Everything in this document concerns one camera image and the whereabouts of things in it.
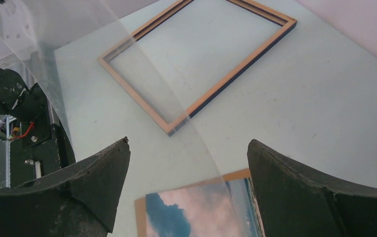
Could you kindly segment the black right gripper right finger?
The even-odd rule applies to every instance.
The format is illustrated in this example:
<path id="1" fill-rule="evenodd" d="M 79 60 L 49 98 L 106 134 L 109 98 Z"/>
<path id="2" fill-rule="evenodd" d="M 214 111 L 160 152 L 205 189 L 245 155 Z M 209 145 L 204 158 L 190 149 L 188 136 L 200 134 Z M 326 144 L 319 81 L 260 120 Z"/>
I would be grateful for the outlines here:
<path id="1" fill-rule="evenodd" d="M 321 172 L 256 139 L 247 158 L 267 237 L 377 237 L 377 188 Z"/>

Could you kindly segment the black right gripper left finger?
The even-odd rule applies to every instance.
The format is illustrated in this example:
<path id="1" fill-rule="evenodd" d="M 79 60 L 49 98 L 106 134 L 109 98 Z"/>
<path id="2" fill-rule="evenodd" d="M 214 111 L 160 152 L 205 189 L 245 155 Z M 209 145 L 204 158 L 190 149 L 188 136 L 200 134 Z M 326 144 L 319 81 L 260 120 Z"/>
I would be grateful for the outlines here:
<path id="1" fill-rule="evenodd" d="M 113 232 L 130 163 L 124 137 L 15 188 L 0 189 L 0 237 L 105 237 Z"/>

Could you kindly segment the ocean sky photo print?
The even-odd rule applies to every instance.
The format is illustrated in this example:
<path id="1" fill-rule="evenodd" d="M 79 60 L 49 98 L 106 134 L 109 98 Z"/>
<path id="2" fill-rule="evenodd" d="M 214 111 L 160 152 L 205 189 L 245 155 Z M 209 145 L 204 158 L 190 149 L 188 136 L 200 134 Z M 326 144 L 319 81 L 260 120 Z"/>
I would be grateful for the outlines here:
<path id="1" fill-rule="evenodd" d="M 250 178 L 146 195 L 148 237 L 263 237 Z"/>

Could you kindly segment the clear acrylic frame sheet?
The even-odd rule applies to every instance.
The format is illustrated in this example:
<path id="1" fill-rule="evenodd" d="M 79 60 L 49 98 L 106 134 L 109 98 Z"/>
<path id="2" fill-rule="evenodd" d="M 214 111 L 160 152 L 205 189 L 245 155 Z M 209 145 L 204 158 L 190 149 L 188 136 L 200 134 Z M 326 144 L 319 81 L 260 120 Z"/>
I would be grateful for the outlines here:
<path id="1" fill-rule="evenodd" d="M 127 182 L 171 187 L 221 173 L 191 122 L 168 136 L 98 62 L 128 30 L 102 0 L 5 0 L 0 37 L 66 125 L 78 160 L 129 138 Z"/>

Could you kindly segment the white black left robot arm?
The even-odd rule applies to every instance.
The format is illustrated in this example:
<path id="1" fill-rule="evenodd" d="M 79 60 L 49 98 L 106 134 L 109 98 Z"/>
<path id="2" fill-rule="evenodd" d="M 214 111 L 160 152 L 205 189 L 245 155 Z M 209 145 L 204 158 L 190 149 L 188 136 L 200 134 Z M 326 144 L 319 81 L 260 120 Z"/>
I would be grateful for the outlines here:
<path id="1" fill-rule="evenodd" d="M 21 0 L 0 0 L 0 36 L 18 61 L 26 63 L 37 55 L 37 37 L 32 15 Z M 29 85 L 31 70 L 20 71 L 0 66 L 0 115 L 10 115 L 20 122 L 50 124 L 48 99 L 35 82 Z"/>

